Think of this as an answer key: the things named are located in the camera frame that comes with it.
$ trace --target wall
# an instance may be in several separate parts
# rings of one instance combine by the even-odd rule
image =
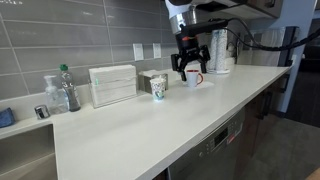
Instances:
[[[298,39],[308,36],[310,24],[314,15],[315,4],[317,0],[284,0],[281,17],[276,20],[254,20],[251,22],[252,29],[276,28],[284,26],[298,26],[300,33]],[[297,77],[299,65],[301,62],[304,46],[294,49],[294,54],[297,55],[295,64],[291,70],[291,78],[288,84],[288,90],[283,96],[283,103],[280,104],[279,110],[286,112],[290,101],[292,89]]]
[[[0,13],[0,100],[43,92],[43,76],[59,75],[62,63],[83,85],[89,68],[168,69],[178,52],[159,0],[2,0]],[[133,43],[143,44],[146,60],[134,61]],[[153,58],[152,43],[161,43],[161,59]]]

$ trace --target white mug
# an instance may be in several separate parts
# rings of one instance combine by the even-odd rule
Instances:
[[[189,87],[196,87],[203,82],[203,76],[199,73],[199,70],[187,70],[187,83]]]

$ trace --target electrical outlet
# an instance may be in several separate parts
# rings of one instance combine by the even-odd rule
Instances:
[[[133,52],[135,61],[144,60],[142,44],[133,44]]]
[[[161,58],[161,45],[159,43],[153,43],[153,57]]]

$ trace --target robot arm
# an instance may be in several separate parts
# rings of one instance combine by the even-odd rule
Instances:
[[[198,23],[196,6],[209,3],[212,0],[166,0],[169,10],[169,18],[173,34],[179,48],[179,54],[171,55],[172,70],[181,75],[182,81],[186,81],[185,68],[192,61],[199,61],[202,73],[206,73],[206,63],[210,60],[210,54],[206,45],[199,47],[197,35],[225,28],[228,21]]]

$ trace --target black cable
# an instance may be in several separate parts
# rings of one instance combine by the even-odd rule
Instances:
[[[226,19],[210,19],[209,21],[221,21],[221,20],[226,20]],[[320,28],[315,31],[314,33],[310,34],[308,37],[298,41],[298,42],[295,42],[293,44],[289,44],[289,45],[285,45],[285,46],[279,46],[279,47],[269,47],[269,46],[264,46],[264,45],[261,45],[260,43],[256,42],[252,33],[250,32],[250,29],[248,27],[248,25],[241,19],[239,18],[231,18],[231,19],[227,19],[227,21],[238,21],[240,22],[243,27],[245,28],[245,30],[248,32],[248,35],[249,35],[249,38],[252,40],[253,42],[253,45],[250,45],[250,44],[247,44],[246,42],[244,42],[244,40],[242,40],[236,33],[234,33],[233,31],[231,31],[230,29],[228,28],[224,28],[226,30],[228,30],[229,32],[231,32],[233,35],[235,35],[239,41],[248,46],[248,47],[251,47],[251,48],[257,48],[257,49],[261,49],[261,50],[264,50],[264,51],[286,51],[286,50],[289,50],[289,49],[293,49],[293,48],[296,48],[296,47],[299,47],[299,46],[302,46],[314,39],[316,39],[318,36],[320,36]]]

